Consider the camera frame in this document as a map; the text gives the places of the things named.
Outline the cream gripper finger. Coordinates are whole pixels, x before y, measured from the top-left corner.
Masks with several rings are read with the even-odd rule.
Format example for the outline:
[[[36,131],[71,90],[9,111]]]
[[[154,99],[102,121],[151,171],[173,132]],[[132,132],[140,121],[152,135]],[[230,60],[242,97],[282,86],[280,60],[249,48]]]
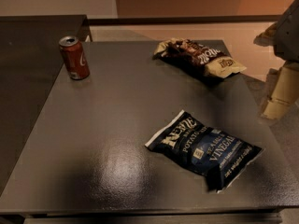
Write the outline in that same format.
[[[299,99],[299,63],[285,62],[278,70],[270,69],[265,82],[261,115],[281,119]]]
[[[278,24],[275,22],[266,28],[262,33],[257,35],[254,43],[259,46],[267,47],[274,45],[274,38],[277,32]]]

